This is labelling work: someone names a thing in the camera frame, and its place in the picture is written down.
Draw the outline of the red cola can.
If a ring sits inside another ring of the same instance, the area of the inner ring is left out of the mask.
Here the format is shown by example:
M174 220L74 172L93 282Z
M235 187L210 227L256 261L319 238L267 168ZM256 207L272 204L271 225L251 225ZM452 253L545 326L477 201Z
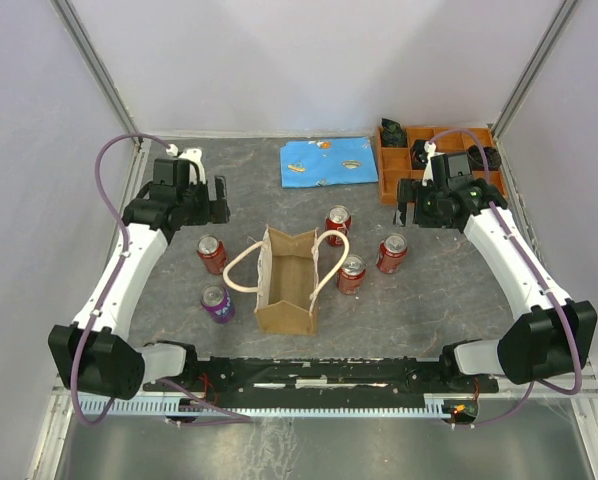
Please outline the red cola can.
M352 218L350 211L343 205L333 206L325 220L325 230L339 231L342 235L348 236ZM339 247L343 245L343 240L337 235L329 235L327 237L327 243L333 247Z
M393 233L385 237L379 246L376 266L385 274L394 274L401 267L408 252L408 244L401 234Z
M214 235L204 235L199 239L197 254L208 272L213 275L221 275L228 263L224 244Z
M355 295L363 283L365 273L365 261L359 255L348 255L338 270L338 290L345 295Z

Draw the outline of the canvas bag with cat print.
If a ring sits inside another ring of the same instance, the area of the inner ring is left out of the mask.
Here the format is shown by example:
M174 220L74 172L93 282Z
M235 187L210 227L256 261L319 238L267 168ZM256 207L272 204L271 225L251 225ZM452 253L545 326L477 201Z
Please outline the canvas bag with cat print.
M343 252L336 264L319 275L320 246L328 237L342 240ZM257 284L243 286L230 273L251 252L257 250ZM289 235L267 227L263 238L242 251L224 268L222 276L232 290L254 294L254 314L261 331L270 334L313 336L318 327L320 292L343 265L350 251L347 236L338 230L319 233L316 229Z

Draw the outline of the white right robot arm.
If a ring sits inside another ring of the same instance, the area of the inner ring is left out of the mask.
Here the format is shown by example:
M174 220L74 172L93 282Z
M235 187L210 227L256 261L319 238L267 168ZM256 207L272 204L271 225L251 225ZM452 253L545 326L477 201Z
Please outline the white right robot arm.
M572 373L577 393L597 324L588 301L561 288L519 233L500 190L472 174L460 154L436 154L422 179L402 178L395 221L411 216L422 228L456 229L481 254L509 303L514 322L498 340L445 348L437 368L446 389L460 391L474 375L503 376L516 385Z

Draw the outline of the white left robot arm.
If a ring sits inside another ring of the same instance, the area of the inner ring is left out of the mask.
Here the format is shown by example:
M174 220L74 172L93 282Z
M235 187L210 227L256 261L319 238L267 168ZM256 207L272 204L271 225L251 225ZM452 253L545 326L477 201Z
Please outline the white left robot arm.
M130 400L144 384L163 377L180 390L198 383L200 366L192 346L163 341L133 348L128 337L146 282L174 234L186 226L228 222L225 179L213 180L216 194L211 196L199 148L155 161L152 180L123 210L122 234L102 278L73 321L49 334L66 388Z

